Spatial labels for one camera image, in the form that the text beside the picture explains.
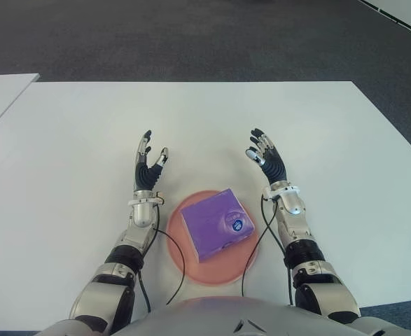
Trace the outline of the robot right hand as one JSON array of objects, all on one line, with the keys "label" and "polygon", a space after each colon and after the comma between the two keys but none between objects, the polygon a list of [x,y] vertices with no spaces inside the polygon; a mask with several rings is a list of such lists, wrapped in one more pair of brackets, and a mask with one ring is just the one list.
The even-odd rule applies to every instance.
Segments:
[{"label": "robot right hand", "polygon": [[246,156],[261,168],[269,184],[287,181],[285,164],[266,133],[255,128],[251,130],[250,140],[255,147],[248,147],[245,151]]}]

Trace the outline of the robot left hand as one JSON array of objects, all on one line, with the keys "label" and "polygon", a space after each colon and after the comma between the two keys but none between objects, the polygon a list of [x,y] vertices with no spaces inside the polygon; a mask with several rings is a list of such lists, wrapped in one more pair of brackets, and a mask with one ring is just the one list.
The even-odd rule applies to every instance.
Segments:
[{"label": "robot left hand", "polygon": [[147,156],[151,151],[148,145],[151,140],[152,131],[148,130],[142,136],[135,159],[134,168],[134,191],[149,190],[152,191],[162,173],[163,167],[169,158],[169,150],[164,147],[159,155],[159,158],[152,166],[147,164]]}]

